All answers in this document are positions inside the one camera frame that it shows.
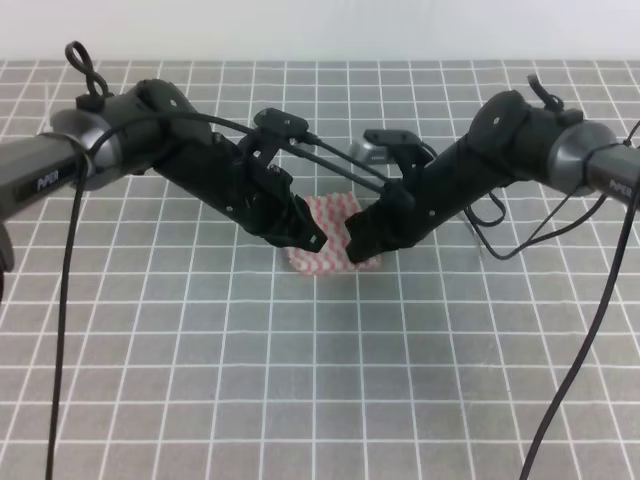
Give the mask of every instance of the black tube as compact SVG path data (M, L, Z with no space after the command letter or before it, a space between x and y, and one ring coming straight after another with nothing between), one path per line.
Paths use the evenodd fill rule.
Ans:
M75 181L84 155L56 134L0 145L0 221Z
M410 248L435 228L511 178L469 148L466 137L442 152L416 175L402 180L415 198L413 208L395 204L389 195L352 216L346 225L354 263L382 252Z

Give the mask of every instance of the fabric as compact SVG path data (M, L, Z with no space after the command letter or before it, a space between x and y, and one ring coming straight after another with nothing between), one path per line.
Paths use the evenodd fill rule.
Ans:
M327 243L318 253L293 247L286 248L293 268L305 275L322 275L354 272L381 265L382 258L379 255L358 265L351 263L347 257L345 249L350 237L344 222L354 213L361 211L352 192L331 193L324 197L307 197L305 201L309 205L316 224L327 235Z

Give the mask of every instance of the cable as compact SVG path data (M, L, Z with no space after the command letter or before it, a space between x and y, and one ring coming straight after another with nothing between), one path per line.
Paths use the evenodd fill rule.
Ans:
M506 218L507 207L505 206L504 202L500 200L498 197L496 197L496 195L493 192L489 192L489 198L493 201L494 205L498 207L498 209L500 210L500 216L495 220L482 220L480 217L478 217L475 214L475 212L473 211L472 205L469 205L463 211L464 211L464 214L467 216L467 219L472 225L475 223L481 227L487 227L487 228L497 227Z
M422 146L423 148L429 152L429 155L431 155L432 159L435 160L436 158L438 158L438 152L436 152L436 149L433 148L431 145L429 145L427 142L422 142Z
M62 387L62 365L64 361L64 336L67 324L67 296L69 292L69 272L71 270L71 255L73 253L73 243L76 236L76 228L80 217L80 205L82 204L82 194L87 180L88 165L83 161L80 166L80 177L76 185L76 192L73 197L71 207L71 218L69 220L69 231L67 233L67 243L64 247L64 259L62 261L62 278L60 279L60 303L58 313L58 335L56 344L56 361L53 377L53 400L51 405L51 423L49 424L49 443L47 445L47 466L45 479L53 479L53 460L56 448L56 433L58 429L58 414L60 412L60 390Z
M362 163L361 161L356 160L353 157L350 157L346 153L341 152L337 148L332 147L328 143L322 141L322 139L316 137L315 135L313 135L313 136L310 135L310 137L312 138L312 140L309 142L310 145L317 145L318 147L325 149L327 152L333 153L336 157L339 157L339 158L342 158L343 160L346 160L350 164L355 165L356 167L364 170L367 173L370 173L374 177L378 177L383 182L389 182L390 181L389 177L384 176L382 173L378 172L375 168L370 167L366 163Z
M159 121L159 120L194 120L194 121L198 121L198 122L206 122L206 123L213 123L216 125L220 125L223 127L227 127L230 128L232 130L236 130L238 132L244 133L244 134L254 134L256 131L249 128L249 127L245 127L244 125L241 125L239 123L236 122L232 122L231 120L226 120L224 118L220 118L220 117L215 117L213 115L205 115L204 113L198 113L198 112L162 112L162 113L153 113L153 114L149 114L149 115L144 115L138 118L134 118L133 120L129 120L128 122L124 122L118 126L112 127L109 130L107 130L106 132L104 132L102 135L100 135L100 137L98 137L98 139L94 142L94 144L91 146L91 148L87 151L87 154L89 155L89 157L93 158L97 153L98 150L100 150L100 148L112 137L114 136L116 133L121 132L127 128L129 128L132 125L136 125L138 123L142 123L142 122L149 122L149 121ZM309 160L313 163L316 163L318 165L320 165L321 167L326 168L327 170L331 170L334 173L337 173L338 175L341 175L345 178L348 178L349 180L354 181L355 183L367 188L368 190L371 190L372 192L377 193L378 195L382 195L384 193L384 189L381 186L376 185L375 183L370 182L369 180L366 180L362 177L359 177L358 175L351 173L349 170L345 170L342 167L339 167L337 165L334 165L333 163L331 163L328 160L325 160L323 158L318 157L317 155L314 155L312 153L307 152L306 150L303 150L301 148L295 147L293 145L291 145L289 142L285 141L285 140L279 140L279 139L273 139L270 138L269 141L271 141L272 143L274 143L275 145L278 146L279 149L284 150L285 152L289 152L293 155L295 155L296 157L300 157L300 158L304 158L306 160Z
M613 288L615 286L616 280L618 278L618 273L620 272L620 266L622 265L622 258L624 257L624 252L627 246L627 241L629 240L629 234L631 232L631 228L633 227L633 218L636 213L636 209L640 205L640 179L636 182L636 185L633 189L633 195L631 197L631 202L629 207L627 208L627 213L624 217L624 222L622 224L622 229L620 231L620 237L618 239L618 245L616 246L616 251L613 256L613 261L611 262L611 268L609 270L609 276L607 277L607 283L604 287L604 291L602 292L602 297L600 299L600 303L598 305L598 310L596 311L595 317L593 318L593 322L591 323L591 327L587 333L587 336L582 342L582 346L576 355L575 360L571 364L571 368L569 372L567 372L567 376L564 378L558 391L553 397L549 408L544 414L542 418L542 422L540 422L540 426L536 431L536 434L533 437L533 441L531 442L531 446L529 447L529 451L527 452L527 457L525 458L524 465L522 467L522 471L520 473L520 480L526 480L529 478L529 473L531 472L531 467L533 466L533 462L536 458L536 454L538 453L538 449L542 444L542 439L544 438L553 417L555 416L558 408L560 408L560 404L564 397L566 396L569 388L573 384L573 381L576 379L578 372L580 371L580 367L584 363L589 350L591 349L591 345L600 329L600 325L602 324L602 320L604 319L604 315L607 311L607 307L609 306L609 302L611 300L611 295L613 293Z

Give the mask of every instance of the checkered cloth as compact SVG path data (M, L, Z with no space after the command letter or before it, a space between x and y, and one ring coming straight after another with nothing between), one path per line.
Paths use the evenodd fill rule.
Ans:
M354 272L356 270L379 267L381 257L354 265L347 257L346 246L350 237L344 222L354 213L361 211L353 193L332 193L325 197L307 197L305 201L311 209L316 224L327 235L327 243L318 253L307 252L299 248L286 249L293 268L305 275L321 275L335 272Z

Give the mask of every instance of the white grid line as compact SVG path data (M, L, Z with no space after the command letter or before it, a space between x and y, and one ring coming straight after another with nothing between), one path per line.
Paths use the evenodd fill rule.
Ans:
M416 98L416 90L415 90L415 86L414 86L414 82L413 82L413 72L409 71L409 80L411 81L411 93L413 95L413 99L415 100ZM416 118L418 118L418 107L417 105L415 105L414 103L414 111L416 114ZM422 138L422 130L420 129L420 123L418 122L418 136L420 138ZM413 375L411 373L411 359L409 356L409 339L408 339L408 331L407 331L407 318L406 318L406 314L405 314L405 308L404 308L404 293L402 291L402 275L401 275L401 269L400 269L400 254L396 251L395 254L395 262L396 262L396 269L397 269L397 274L398 274L398 290L399 290L399 295L400 295L400 315L402 317L402 331L403 331L403 336L404 336L404 348L405 348L405 358L406 358L406 362L407 362L407 375L409 377L409 397L411 398L411 421L413 423L413 437L414 440L416 441L416 458L417 458L417 463L418 463L418 480L422 480L423 479L423 473L422 473L422 458L420 455L420 445L418 444L418 420L416 418L416 405L415 405L415 395L413 392Z
M162 71L162 62L160 62L160 65L158 67L158 76L160 75L160 72ZM169 190L169 182L167 180L165 180L165 187L164 187L164 195L167 194L167 191ZM160 211L158 212L158 219L162 218L162 212L164 211L164 205L165 205L165 200L164 198L161 200L160 202ZM151 270L151 262L153 261L153 252L155 250L155 246L156 246L156 241L158 239L158 232L160 231L160 223L158 223L156 225L154 234L153 234L153 241L151 243L151 251L149 253L149 260L147 261L147 268L146 268L146 273L144 276L144 280L142 282L142 288L140 290L140 296L139 296L139 300L144 299L144 295L145 295L145 290L147 287L147 280L149 279L149 272ZM136 316L135 316L135 320L133 321L133 331L136 331L136 327L138 325L138 321L140 319L140 312L142 311L142 305L143 303L141 301L138 302L138 307L136 308ZM127 354L126 354L126 358L125 358L125 362L124 362L124 368L122 369L122 376L120 377L120 384L118 385L118 393L116 395L116 403L115 406L113 408L113 415L111 417L111 422L109 424L109 433L107 436L107 444L105 446L104 449L104 453L102 455L102 461L100 462L100 473L98 475L98 480L102 480L104 478L105 475L105 471L106 471L106 466L107 466L107 460L109 458L109 449L110 449L110 445L111 445L111 440L113 438L113 432L115 430L115 426L116 426L116 421L118 418L118 410L119 410L119 405L120 405L120 399L122 398L122 391L124 390L124 382L127 376L127 369L129 367L129 363L130 363L130 359L131 359L131 352L133 351L133 343L135 341L135 335L131 335L131 338L129 339L129 344L127 346Z
M224 78L224 72L225 72L225 63L222 64L223 68L220 71L220 84L222 84L222 79ZM218 113L218 106L220 105L220 91L222 89L218 88L218 101L216 102L216 115ZM228 326L229 326L229 310L231 309L231 288L233 285L233 273L234 273L234 267L235 267L235 262L236 262L236 252L237 252L237 244L238 244L238 230L239 230L239 226L236 225L234 228L234 233L233 233L233 250L231 252L231 267L230 267L230 274L229 274L229 288L227 290L227 300L225 302L225 313L224 313L224 325L222 327L222 343L220 346L220 358L218 359L218 368L216 370L217 372L217 377L216 377L216 394L215 394L215 402L213 404L213 417L211 419L211 431L209 432L209 449L208 449L208 453L207 453L207 466L205 469L205 478L209 479L211 478L211 460L213 457L213 445L215 443L215 433L216 433L216 424L218 421L218 407L220 405L220 388L222 386L222 365L223 365L223 361L224 361L224 354L226 351L226 346L227 346L227 333L228 333Z
M189 68L189 81L191 81L191 75L193 74L193 64L191 62L191 67ZM160 421L160 430L158 432L158 447L156 448L154 460L153 460L153 473L151 475L152 480L155 480L158 476L158 465L160 464L160 455L162 453L162 439L164 437L164 431L167 424L167 414L169 412L169 399L171 397L171 389L173 387L173 378L175 375L175 365L178 361L178 350L180 348L180 339L182 334L182 326L184 324L184 314L187 308L187 299L189 298L189 285L191 283L191 271L193 270L193 260L196 256L196 243L198 239L198 231L200 230L200 218L202 216L202 202L198 206L198 218L196 221L196 231L193 236L193 246L191 247L191 256L189 259L189 269L187 273L187 281L184 286L184 297L182 299L182 308L180 309L180 320L178 321L178 332L176 335L176 344L173 347L173 361L171 362L171 369L169 370L169 383L167 384L167 394L165 397L165 404L162 408L162 420Z
M316 128L318 128L318 62L316 62L315 65L315 80L316 80L316 85L315 85L315 104L314 104L314 111L313 111L313 120L314 120L314 126ZM347 84L349 82L349 74L347 73ZM351 109L351 104L349 103L347 105L347 111L349 112ZM314 171L314 181L313 181L313 195L315 197L318 196L318 164L314 163L313 164L313 171ZM311 397L313 398L313 406L312 408L312 412L311 415L313 415L313 417L311 418L311 437L313 439L313 449L311 452L311 480L316 480L316 470L317 470L317 445L316 445L316 440L317 440L317 436L318 436L318 425L317 425L317 418L316 418L316 400L318 397L318 392L317 392L317 387L316 387L316 381L318 378L317 375L317 368L316 368L316 363L318 362L318 350L317 350L317 345L318 345L318 338L317 338L317 333L318 333L318 276L314 275L313 276L313 371L312 371L312 376L311 376Z
M473 72L473 78L476 82L476 89L478 92L478 99L480 101L482 101L482 96L480 95L480 87L478 86L478 78L476 76L476 72L475 70L472 70ZM520 459L521 461L524 462L524 449L522 448L522 440L520 438L520 427L518 425L518 417L516 416L516 409L515 406L513 404L513 395L511 394L511 384L509 382L509 376L507 375L507 369L504 368L505 366L505 361L504 361L504 353L502 352L502 344L500 343L500 338L498 336L498 326L496 323L496 317L493 311L493 305L491 303L491 293L489 291L489 282L487 281L487 275L485 272L485 268L484 268L484 262L485 262L485 256L487 255L487 252L485 250L480 250L479 252L479 257L480 257L480 270L482 272L482 283L484 284L484 290L485 293L487 295L487 304L489 306L489 315L491 316L491 325L493 327L493 331L495 333L495 339L496 339L496 345L498 346L498 357L500 358L500 363L502 364L503 368L502 368L502 375L504 377L504 383L507 389L507 396L509 398L509 402L510 402L510 409L511 409L511 419L513 420L513 427L515 429L515 434L516 434L516 440L518 441L518 451L520 453Z
M255 63L254 63L254 67L253 67L253 82L255 82L255 78L256 78L256 68L255 68ZM253 92L254 92L254 87L253 87L253 83L251 86L251 98L253 99ZM284 109L284 95L285 95L285 89L283 87L282 89L282 106ZM266 367L264 369L264 392L263 392L263 397L262 397L262 427L261 427L261 433L260 433L260 467L258 469L258 480L262 480L263 476L264 476L264 455L265 455L265 440L266 440L266 433L267 433L267 398L269 397L269 365L271 363L271 329L273 328L273 292L274 292L274 288L275 288L275 270L276 270L276 249L272 248L273 252L272 252L272 257L271 257L271 291L269 294L269 326L267 328L267 358L266 358Z
M505 68L505 75L507 75L506 66L504 65L504 62L503 62L503 67ZM507 208L507 215L510 218L513 218L513 215L511 213L511 206L509 204L509 200L508 199L506 199L506 201L505 201L505 207ZM511 227L513 228L513 235L517 240L519 237L518 237L518 232L516 231L515 225L512 224ZM531 279L529 277L529 272L527 270L527 264L526 264L524 255L522 254L522 252L520 252L520 253L518 253L517 257L520 259L520 262L522 264L522 269L524 271L524 277L525 277L525 280L526 280L526 283L527 283L527 288L529 289L530 298L531 298L532 301L534 301L535 295L533 294L533 287L531 286ZM532 303L532 305L533 305L533 310L534 310L534 313L535 313L535 316L536 316L536 321L538 323L538 328L539 328L540 332L542 332L542 331L544 331L544 329L542 327L542 320L540 319L540 312L538 311L538 308L537 308L535 302ZM544 335L541 337L541 339L542 339L542 345L544 347L545 355L547 357L547 362L548 362L548 365L549 365L549 367L551 369L551 379L553 381L553 388L554 388L555 391L557 391L559 382L558 382L556 371L555 371L555 369L552 368L553 360L552 360L551 353L550 353L550 350L549 350L549 345L548 345L546 337ZM566 415L566 412L565 412L564 404L560 405L560 416L562 417L562 422L563 422L564 428L565 428L565 430L567 432L567 438L569 439L569 446L570 446L570 449L571 449L571 457L573 459L573 464L574 464L574 467L575 467L575 470L576 470L576 474L578 476L578 480L582 480L582 472L580 470L580 463L578 462L578 455L576 454L576 451L575 451L575 448L574 448L574 444L573 444L573 441L572 441L571 430L569 429L569 421L567 419L567 415Z
M350 81L350 75L347 72L347 82ZM378 63L378 81L380 81L380 63ZM351 89L347 89L347 98L351 100ZM349 136L352 137L352 116L351 116L351 102L348 104L348 114L349 114ZM355 185L352 183L353 191L355 192ZM364 367L362 364L364 363L364 348L362 343L362 305L360 303L360 272L356 270L356 315L358 319L358 350L359 350L359 358L360 358L360 368L358 369L358 373L360 376L360 413L362 422L362 440L364 442L362 453L363 453L363 466L364 466L364 480L369 480L371 477L369 475L369 444L368 444L368 436L367 436L367 406L365 404L365 386L364 386Z
M598 71L598 76L600 77L600 80L602 81L602 83L604 85L604 88L605 88L605 90L607 92L607 95L609 96L609 99L611 100L611 104L613 105L613 108L615 109L616 113L618 115L620 115L620 113L618 112L617 107L613 103L613 98L611 97L611 93L609 92L609 89L607 88L607 86L606 86L606 84L604 82L604 78L602 77L602 73L597 68L597 65L596 65L596 70ZM569 79L573 82L573 77L572 77L571 72L570 72L570 70L568 68L567 68L567 75L569 76ZM576 88L575 85L573 85L573 88L574 88L574 91L576 92L576 96L578 97L578 102L580 103L580 106L582 107L582 103L581 103L581 100L580 100L580 93L578 92L578 89ZM622 127L625 128L624 122L622 122L622 120L620 120L620 122L622 123ZM591 229L593 230L593 234L596 237L596 241L598 242L599 246L602 247L602 243L600 242L600 237L598 235L598 231L596 230L595 226L590 221L588 221L587 223L589 223L591 225ZM560 240L558 238L556 238L556 241L558 242L558 244L560 244ZM602 251L603 261L604 261L605 265L607 266L607 269L610 269L611 266L609 264L609 260L607 259L606 253L604 252L604 250L601 250L601 251ZM560 249L560 255L562 256L563 261L565 261L564 252L563 252L562 249ZM571 288L573 290L574 296L577 299L577 295L575 293L575 287L573 285L573 280L571 278L572 276L571 276L570 273L568 274L568 277L569 277L569 282L571 284ZM622 299L622 296L620 295L620 291L618 289L617 284L614 286L614 289L615 289L614 290L615 291L615 295L618 298ZM580 320L584 324L585 329L588 328L589 325L587 325L587 320L585 318L584 312L582 311L582 308L579 308L578 311L580 313ZM624 307L624 304L622 304L622 313L623 313L623 316L625 317L625 321L627 322L627 325L629 326L629 331L630 332L633 331L632 326L631 326L631 322L629 321L629 317L627 315L627 311L626 311L626 308ZM632 335L632 338L633 338L633 342L634 342L635 347L636 347L636 352L638 352L640 354L640 347L638 347L638 340L636 339L635 335ZM620 426L618 425L618 418L617 418L617 416L615 414L615 411L613 410L613 406L610 403L611 397L609 395L609 389L607 387L607 383L605 381L604 374L602 373L602 369L600 368L600 360L598 358L597 349L595 348L595 345L591 348L591 354L593 355L593 358L595 359L596 364L598 365L598 373L599 373L599 376L600 376L600 381L602 382L602 387L603 387L603 390L604 390L605 398L606 398L606 400L609 401L609 413L611 414L611 419L613 421L613 426L615 428L616 435L618 437L618 440L621 443L621 450L622 450L622 454L624 456L625 464L627 466L627 471L629 473L629 476L630 476L631 480L635 480L635 475L633 473L633 467L631 466L631 461L629 460L629 455L627 453L627 449L624 447L624 445L622 445L622 434L620 433Z
M442 68L442 62L440 62L440 75L442 76L442 81L445 81L444 78L444 70ZM451 114L451 105L448 102L448 93L447 93L447 109L449 110L449 118L451 121L451 129L453 131L453 133L455 134L455 125L453 123L453 115ZM436 230L433 231L432 233L433 235L433 243L436 246L436 256L438 258L438 269L442 272L442 259L440 258L440 248L438 246L438 232ZM462 395L462 384L460 381L460 370L458 367L458 360L457 360L457 356L456 356L456 350L455 350L455 344L453 342L453 335L451 334L451 332L453 331L452 327L451 327L451 315L449 312L449 304L447 302L447 293L446 293L446 287L445 287L445 282L444 282L444 275L442 273L440 273L440 288L442 288L442 298L443 298L443 303L444 303L444 310L445 310L445 316L447 317L447 327L449 330L449 344L451 345L451 352L452 352L452 356L453 356L453 363L454 363L454 368L455 368L455 374L456 374L456 383L457 383L457 387L458 387L458 395L460 396L460 399L464 399L463 395ZM467 440L467 454L469 456L469 468L471 469L471 480L475 480L476 478L476 469L475 469L475 463L473 461L473 451L471 450L471 441L470 441L470 433L469 433L469 423L468 423L468 419L467 419L467 412L466 410L463 408L462 409L462 424L464 425L464 431L465 431L465 437Z

